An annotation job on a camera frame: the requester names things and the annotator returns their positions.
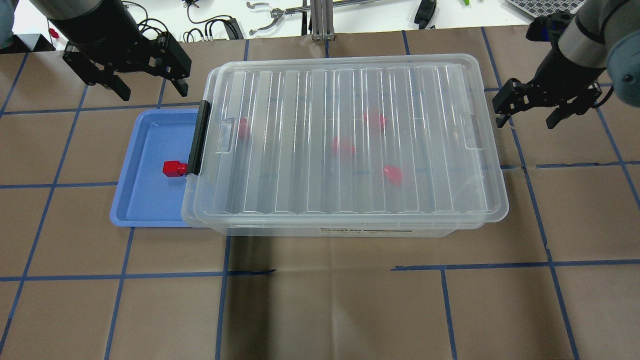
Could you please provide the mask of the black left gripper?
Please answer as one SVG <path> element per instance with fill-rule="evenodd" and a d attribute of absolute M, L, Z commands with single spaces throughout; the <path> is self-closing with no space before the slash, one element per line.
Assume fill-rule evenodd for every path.
<path fill-rule="evenodd" d="M 162 32 L 155 39 L 142 35 L 130 41 L 102 38 L 93 43 L 70 42 L 62 59 L 83 82 L 102 84 L 122 101 L 130 100 L 131 89 L 119 73 L 160 76 L 170 80 L 181 97 L 189 94 L 192 60 L 169 32 Z"/>

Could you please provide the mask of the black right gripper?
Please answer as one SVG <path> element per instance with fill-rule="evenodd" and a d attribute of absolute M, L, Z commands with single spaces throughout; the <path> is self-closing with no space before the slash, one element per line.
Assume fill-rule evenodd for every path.
<path fill-rule="evenodd" d="M 592 85 L 603 73 L 602 68 L 590 68 L 571 61 L 544 61 L 531 80 L 508 79 L 493 98 L 496 126 L 503 128 L 512 115 L 529 109 L 555 109 L 546 117 L 546 127 L 553 130 L 560 121 L 573 114 L 583 115 L 601 96 L 601 89 Z"/>

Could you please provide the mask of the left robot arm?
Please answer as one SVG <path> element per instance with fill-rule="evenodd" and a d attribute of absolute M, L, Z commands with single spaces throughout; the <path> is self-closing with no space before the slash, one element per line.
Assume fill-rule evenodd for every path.
<path fill-rule="evenodd" d="M 167 28 L 147 38 L 120 0 L 34 0 L 66 38 L 62 59 L 89 86 L 100 85 L 128 101 L 131 89 L 121 73 L 147 73 L 168 80 L 185 97 L 192 60 Z"/>

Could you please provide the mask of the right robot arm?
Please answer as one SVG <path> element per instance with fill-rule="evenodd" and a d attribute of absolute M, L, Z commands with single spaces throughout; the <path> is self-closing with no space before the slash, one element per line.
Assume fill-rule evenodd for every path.
<path fill-rule="evenodd" d="M 582 116 L 612 94 L 640 103 L 640 21 L 637 0 L 586 0 L 576 13 L 555 10 L 537 16 L 526 39 L 550 50 L 528 82 L 510 78 L 492 100 L 496 125 L 515 114 L 551 108 L 546 127 Z"/>

